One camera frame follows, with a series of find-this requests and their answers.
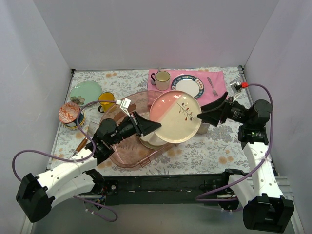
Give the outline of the pink transparent plastic bin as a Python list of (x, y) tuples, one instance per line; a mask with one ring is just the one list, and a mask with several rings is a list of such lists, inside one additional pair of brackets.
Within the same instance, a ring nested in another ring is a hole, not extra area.
[[(148, 114), (153, 102), (161, 94), (161, 91), (141, 91), (127, 96), (126, 98), (131, 100), (128, 112), (136, 111), (141, 116)], [(110, 156), (110, 160), (119, 167), (136, 170), (148, 165), (175, 146), (175, 144), (166, 143), (160, 149), (152, 150), (145, 147), (137, 135), (132, 135), (113, 146), (115, 152)]]

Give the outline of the pink cream floral plate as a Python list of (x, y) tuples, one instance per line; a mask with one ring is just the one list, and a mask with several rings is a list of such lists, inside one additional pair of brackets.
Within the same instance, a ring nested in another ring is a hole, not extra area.
[(168, 91), (155, 99), (149, 118), (160, 123), (154, 130), (155, 135), (163, 141), (180, 144), (191, 139), (198, 131), (201, 120), (197, 115), (201, 108), (197, 100), (183, 91)]

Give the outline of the cream yellow floral plate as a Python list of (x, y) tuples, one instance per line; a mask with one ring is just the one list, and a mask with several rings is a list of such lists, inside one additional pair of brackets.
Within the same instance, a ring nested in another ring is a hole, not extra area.
[(150, 144), (149, 142), (142, 140), (141, 138), (139, 138), (139, 140), (140, 140), (140, 142), (141, 142), (145, 147), (147, 147), (147, 148), (149, 148), (149, 149), (158, 150), (158, 149), (161, 148), (161, 146), (152, 145), (152, 144)]

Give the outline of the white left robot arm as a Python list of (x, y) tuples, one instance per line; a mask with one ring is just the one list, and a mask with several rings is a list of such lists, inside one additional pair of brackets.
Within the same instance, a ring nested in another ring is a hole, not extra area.
[(137, 112), (126, 116), (120, 124), (111, 118), (103, 120), (91, 141), (72, 158), (39, 175), (25, 175), (16, 201), (34, 223), (69, 198), (84, 193), (102, 193), (104, 177), (95, 167), (114, 153), (112, 146), (132, 135), (145, 136), (160, 127), (160, 123), (147, 120)]

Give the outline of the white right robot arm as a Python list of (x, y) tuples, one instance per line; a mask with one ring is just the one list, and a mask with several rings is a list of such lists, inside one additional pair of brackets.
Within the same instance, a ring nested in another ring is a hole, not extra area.
[(204, 196), (221, 191), (234, 193), (242, 205), (247, 229), (283, 233), (293, 215), (294, 203), (284, 197), (269, 161), (271, 141), (266, 123), (273, 120), (272, 101), (259, 99), (246, 108), (227, 95), (224, 93), (218, 100), (202, 106), (197, 117), (213, 126), (227, 119), (241, 123), (238, 140), (251, 171), (227, 169), (220, 187), (197, 196), (196, 200), (207, 202)]

